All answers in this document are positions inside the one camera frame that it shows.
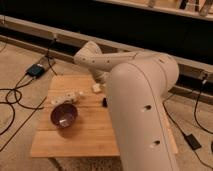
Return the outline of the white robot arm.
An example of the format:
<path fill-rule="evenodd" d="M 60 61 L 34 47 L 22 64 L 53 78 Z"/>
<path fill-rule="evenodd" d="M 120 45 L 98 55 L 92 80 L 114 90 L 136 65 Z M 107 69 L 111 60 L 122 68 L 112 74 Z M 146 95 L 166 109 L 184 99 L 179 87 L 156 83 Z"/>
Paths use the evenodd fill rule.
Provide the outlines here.
<path fill-rule="evenodd" d="M 179 67 L 165 53 L 103 53 L 90 41 L 74 63 L 106 78 L 108 111 L 124 171 L 179 171 L 169 139 L 162 95 L 177 82 Z"/>

